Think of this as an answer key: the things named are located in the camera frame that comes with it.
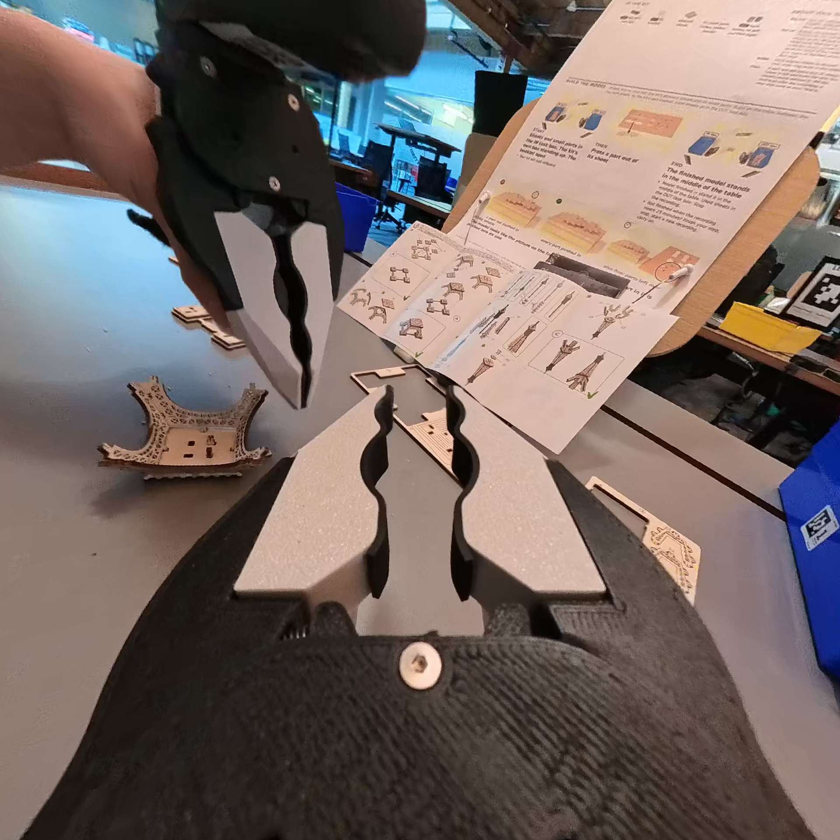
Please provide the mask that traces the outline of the grey desk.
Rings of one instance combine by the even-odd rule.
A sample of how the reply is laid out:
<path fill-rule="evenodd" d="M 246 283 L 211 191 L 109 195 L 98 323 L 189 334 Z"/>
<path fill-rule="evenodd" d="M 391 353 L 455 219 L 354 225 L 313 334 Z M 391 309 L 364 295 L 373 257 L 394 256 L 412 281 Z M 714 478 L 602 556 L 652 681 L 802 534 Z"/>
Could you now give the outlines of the grey desk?
<path fill-rule="evenodd" d="M 144 441 L 127 384 L 203 410 L 269 387 L 172 309 L 193 302 L 125 204 L 2 180 L 2 838 L 54 789 L 171 568 L 265 469 L 151 479 L 99 465 Z M 696 609 L 767 759 L 838 838 L 838 690 L 818 668 L 778 486 L 790 470 L 631 383 L 560 454 L 700 546 Z"/>

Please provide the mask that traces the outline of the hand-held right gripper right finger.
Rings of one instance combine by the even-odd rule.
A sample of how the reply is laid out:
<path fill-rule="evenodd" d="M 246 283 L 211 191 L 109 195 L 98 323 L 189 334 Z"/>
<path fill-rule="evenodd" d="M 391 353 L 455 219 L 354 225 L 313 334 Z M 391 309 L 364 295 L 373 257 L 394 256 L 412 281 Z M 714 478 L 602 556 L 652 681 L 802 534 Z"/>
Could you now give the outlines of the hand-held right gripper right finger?
<path fill-rule="evenodd" d="M 513 604 L 602 602 L 607 587 L 554 479 L 554 462 L 450 385 L 446 424 L 461 491 L 450 550 L 458 598 L 488 616 Z"/>

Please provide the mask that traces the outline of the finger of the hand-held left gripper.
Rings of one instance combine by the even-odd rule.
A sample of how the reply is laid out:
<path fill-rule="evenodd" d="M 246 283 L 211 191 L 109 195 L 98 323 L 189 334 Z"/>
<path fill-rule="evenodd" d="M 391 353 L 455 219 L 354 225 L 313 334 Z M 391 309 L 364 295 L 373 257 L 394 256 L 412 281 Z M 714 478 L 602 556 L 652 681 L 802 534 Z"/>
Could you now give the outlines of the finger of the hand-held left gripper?
<path fill-rule="evenodd" d="M 308 283 L 297 257 L 312 225 L 286 227 L 271 208 L 258 216 L 268 230 L 245 212 L 215 213 L 241 301 L 228 318 L 278 393 L 292 407 L 305 408 L 312 388 L 312 335 Z"/>
<path fill-rule="evenodd" d="M 301 394 L 317 383 L 332 318 L 327 229 L 301 224 L 288 239 L 286 285 L 290 346 L 301 367 Z"/>

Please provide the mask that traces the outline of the folded assembly manual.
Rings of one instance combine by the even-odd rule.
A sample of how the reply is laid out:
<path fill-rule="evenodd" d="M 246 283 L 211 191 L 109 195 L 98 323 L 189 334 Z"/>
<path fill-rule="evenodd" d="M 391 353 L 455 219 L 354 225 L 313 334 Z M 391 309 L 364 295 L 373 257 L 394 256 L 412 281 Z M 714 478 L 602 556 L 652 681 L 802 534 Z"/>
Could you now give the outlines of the folded assembly manual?
<path fill-rule="evenodd" d="M 676 322 L 421 223 L 338 308 L 556 455 Z"/>

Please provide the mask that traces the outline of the person's left hand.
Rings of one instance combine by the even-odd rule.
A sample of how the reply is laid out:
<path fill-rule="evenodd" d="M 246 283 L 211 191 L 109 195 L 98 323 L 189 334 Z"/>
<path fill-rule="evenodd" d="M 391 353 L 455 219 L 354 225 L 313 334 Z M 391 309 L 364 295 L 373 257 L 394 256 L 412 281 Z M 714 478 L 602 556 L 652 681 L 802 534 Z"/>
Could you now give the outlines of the person's left hand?
<path fill-rule="evenodd" d="M 152 215 L 185 284 L 232 333 L 213 283 L 173 234 L 158 201 L 158 164 L 145 130 L 158 98 L 140 66 L 46 21 L 2 9 L 2 171 L 39 161 L 84 164 L 111 192 Z"/>

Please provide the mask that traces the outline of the blue storage bin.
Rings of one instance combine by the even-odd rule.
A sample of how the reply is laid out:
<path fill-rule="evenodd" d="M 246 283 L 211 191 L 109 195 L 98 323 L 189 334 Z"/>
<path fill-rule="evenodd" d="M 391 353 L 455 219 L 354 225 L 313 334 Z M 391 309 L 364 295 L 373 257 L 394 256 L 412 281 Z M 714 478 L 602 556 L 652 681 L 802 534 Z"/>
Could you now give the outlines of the blue storage bin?
<path fill-rule="evenodd" d="M 781 483 L 815 657 L 839 680 L 839 436 L 835 426 Z"/>
<path fill-rule="evenodd" d="M 378 201 L 341 183 L 336 183 L 335 189 L 343 220 L 343 249 L 346 253 L 360 253 L 364 251 Z"/>

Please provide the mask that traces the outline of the square wooden frame piece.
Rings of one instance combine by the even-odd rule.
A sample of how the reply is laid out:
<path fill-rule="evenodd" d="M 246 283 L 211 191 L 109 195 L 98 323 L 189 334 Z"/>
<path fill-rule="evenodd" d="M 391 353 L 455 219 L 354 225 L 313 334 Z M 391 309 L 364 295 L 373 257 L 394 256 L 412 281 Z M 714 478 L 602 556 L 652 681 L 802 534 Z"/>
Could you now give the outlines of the square wooden frame piece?
<path fill-rule="evenodd" d="M 210 317 L 205 308 L 200 305 L 189 305 L 171 310 L 172 316 L 189 328 L 200 329 L 205 332 L 209 339 L 225 351 L 243 350 L 246 342 L 226 332 L 216 321 Z"/>

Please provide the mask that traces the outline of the black-and-white marker card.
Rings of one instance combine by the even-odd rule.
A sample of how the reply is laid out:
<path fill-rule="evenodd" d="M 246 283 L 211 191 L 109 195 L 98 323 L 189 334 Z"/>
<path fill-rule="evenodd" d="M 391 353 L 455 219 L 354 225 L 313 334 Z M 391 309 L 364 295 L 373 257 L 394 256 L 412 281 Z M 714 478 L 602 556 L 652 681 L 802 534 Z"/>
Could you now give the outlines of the black-and-white marker card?
<path fill-rule="evenodd" d="M 825 256 L 789 290 L 782 317 L 828 332 L 839 320 L 839 258 Z"/>

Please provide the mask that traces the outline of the printed instruction sheet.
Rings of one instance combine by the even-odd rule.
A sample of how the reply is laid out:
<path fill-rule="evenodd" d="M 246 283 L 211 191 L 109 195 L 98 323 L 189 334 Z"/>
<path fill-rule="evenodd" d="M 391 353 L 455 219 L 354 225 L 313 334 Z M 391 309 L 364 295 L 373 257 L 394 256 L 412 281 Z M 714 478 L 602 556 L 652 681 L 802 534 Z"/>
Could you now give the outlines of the printed instruction sheet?
<path fill-rule="evenodd" d="M 672 312 L 832 115 L 838 38 L 838 1 L 609 3 L 454 234 Z"/>

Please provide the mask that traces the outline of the wooden tower base model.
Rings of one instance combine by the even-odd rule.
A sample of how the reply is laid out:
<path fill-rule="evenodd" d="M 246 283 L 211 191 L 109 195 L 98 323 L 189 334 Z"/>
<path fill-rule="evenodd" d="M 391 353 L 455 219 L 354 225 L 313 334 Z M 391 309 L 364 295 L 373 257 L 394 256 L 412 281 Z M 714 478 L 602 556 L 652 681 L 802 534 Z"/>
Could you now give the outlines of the wooden tower base model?
<path fill-rule="evenodd" d="M 224 410 L 201 412 L 174 402 L 160 379 L 128 385 L 146 418 L 148 436 L 140 448 L 101 444 L 99 465 L 140 473 L 146 480 L 241 476 L 273 454 L 250 449 L 246 438 L 268 391 L 250 383 L 238 402 Z"/>

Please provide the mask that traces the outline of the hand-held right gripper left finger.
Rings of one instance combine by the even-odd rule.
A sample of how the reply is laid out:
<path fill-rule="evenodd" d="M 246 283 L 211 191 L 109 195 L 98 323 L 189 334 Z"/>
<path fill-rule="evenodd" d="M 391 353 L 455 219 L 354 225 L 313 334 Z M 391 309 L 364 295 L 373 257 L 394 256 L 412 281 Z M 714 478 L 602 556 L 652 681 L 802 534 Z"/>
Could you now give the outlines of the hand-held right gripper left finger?
<path fill-rule="evenodd" d="M 389 574 L 385 501 L 393 426 L 390 385 L 298 450 L 234 584 L 241 597 L 293 599 L 313 611 L 340 604 L 356 615 Z"/>

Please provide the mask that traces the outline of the wooden part sheet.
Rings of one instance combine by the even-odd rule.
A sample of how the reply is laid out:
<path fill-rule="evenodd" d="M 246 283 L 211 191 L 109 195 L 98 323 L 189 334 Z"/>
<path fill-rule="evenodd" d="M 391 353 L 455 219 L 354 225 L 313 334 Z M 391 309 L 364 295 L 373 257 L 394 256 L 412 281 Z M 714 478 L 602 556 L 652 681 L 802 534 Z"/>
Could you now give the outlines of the wooden part sheet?
<path fill-rule="evenodd" d="M 656 558 L 678 585 L 688 603 L 694 605 L 700 568 L 700 547 L 645 508 L 630 500 L 622 492 L 593 476 L 585 487 L 610 498 L 622 508 L 633 513 L 644 523 L 642 544 Z"/>
<path fill-rule="evenodd" d="M 350 373 L 351 381 L 366 395 L 380 385 L 397 386 L 421 377 L 426 390 L 445 398 L 445 390 L 431 374 L 419 364 L 399 364 L 380 369 Z M 454 439 L 447 427 L 447 408 L 425 408 L 419 420 L 407 422 L 398 412 L 397 396 L 393 400 L 393 423 L 411 438 L 450 478 L 459 482 L 453 469 Z"/>

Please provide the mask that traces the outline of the wooden display board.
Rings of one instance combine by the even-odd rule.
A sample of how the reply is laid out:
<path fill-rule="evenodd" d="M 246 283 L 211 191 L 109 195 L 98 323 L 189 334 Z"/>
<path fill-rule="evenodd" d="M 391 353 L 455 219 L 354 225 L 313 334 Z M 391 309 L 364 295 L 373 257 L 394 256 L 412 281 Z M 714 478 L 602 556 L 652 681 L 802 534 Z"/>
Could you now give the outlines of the wooden display board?
<path fill-rule="evenodd" d="M 512 142 L 516 132 L 522 127 L 525 119 L 530 115 L 534 105 L 531 105 L 528 115 L 521 119 L 516 130 L 509 135 L 507 144 L 500 149 L 497 159 L 492 162 L 486 174 L 486 179 L 482 182 L 480 174 L 476 174 L 474 177 L 473 182 L 478 183 L 476 194 L 469 203 L 466 203 L 466 198 L 463 197 L 457 205 L 456 212 L 449 218 L 449 231 L 452 234 L 477 199 L 480 189 L 487 184 L 490 175 L 498 166 L 503 152 Z M 739 288 L 743 278 L 748 277 L 753 270 L 753 265 L 761 262 L 764 253 L 771 247 L 773 239 L 781 231 L 784 223 L 791 219 L 799 205 L 802 204 L 805 198 L 805 188 L 813 186 L 816 182 L 815 154 L 807 148 L 808 146 L 787 173 L 776 183 L 773 190 L 764 198 L 738 234 L 722 250 L 709 269 L 677 303 L 673 311 L 664 311 L 660 308 L 648 306 L 640 299 L 622 302 L 627 304 L 640 303 L 676 317 L 676 322 L 667 331 L 666 335 L 649 351 L 651 354 L 664 352 L 661 346 L 664 341 L 672 342 L 676 346 L 685 343 L 688 340 L 687 338 L 671 339 L 670 334 L 675 330 L 685 330 L 688 334 L 695 333 L 698 327 L 688 327 L 690 317 L 694 315 L 693 311 L 699 309 L 700 306 L 704 306 L 703 310 L 694 315 L 698 324 L 703 323 L 706 317 L 717 309 L 718 305 Z M 465 245 L 464 239 L 459 236 L 458 238 Z M 530 269 L 515 265 L 521 269 Z M 547 260 L 539 261 L 534 268 L 558 268 L 563 274 L 569 271 L 572 274 L 572 280 L 583 288 L 619 302 L 621 302 L 620 296 L 628 283 L 626 279 L 613 273 L 583 266 L 580 262 L 561 257 L 559 254 L 552 254 Z"/>

